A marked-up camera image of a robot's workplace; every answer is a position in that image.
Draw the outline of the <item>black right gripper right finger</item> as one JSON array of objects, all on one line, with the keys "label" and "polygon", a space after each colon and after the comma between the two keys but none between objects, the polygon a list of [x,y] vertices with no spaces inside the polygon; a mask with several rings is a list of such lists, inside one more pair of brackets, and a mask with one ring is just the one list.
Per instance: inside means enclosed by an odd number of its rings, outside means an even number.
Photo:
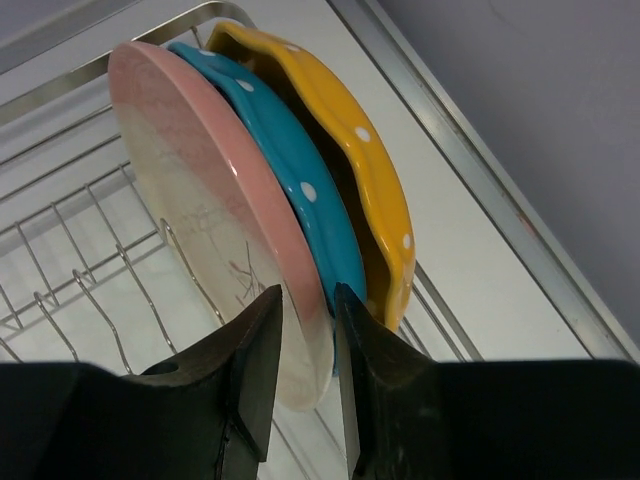
[{"label": "black right gripper right finger", "polygon": [[334,295],[352,479],[635,479],[639,368],[622,360],[437,362]]}]

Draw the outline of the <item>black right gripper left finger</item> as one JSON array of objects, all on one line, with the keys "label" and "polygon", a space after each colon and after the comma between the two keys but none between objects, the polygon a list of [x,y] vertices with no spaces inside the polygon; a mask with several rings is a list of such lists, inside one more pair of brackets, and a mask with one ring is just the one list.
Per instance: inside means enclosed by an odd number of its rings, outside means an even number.
[{"label": "black right gripper left finger", "polygon": [[80,362],[1,368],[5,479],[253,479],[266,459],[279,286],[139,375]]}]

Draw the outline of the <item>pink and cream plate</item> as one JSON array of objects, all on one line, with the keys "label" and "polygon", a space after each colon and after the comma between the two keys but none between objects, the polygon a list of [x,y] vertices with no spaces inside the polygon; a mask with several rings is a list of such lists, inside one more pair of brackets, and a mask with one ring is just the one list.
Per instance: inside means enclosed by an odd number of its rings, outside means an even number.
[{"label": "pink and cream plate", "polygon": [[249,131],[206,78],[159,46],[117,46],[108,85],[140,194],[219,317],[281,287],[277,396],[314,408],[332,376],[331,319],[302,229]]}]

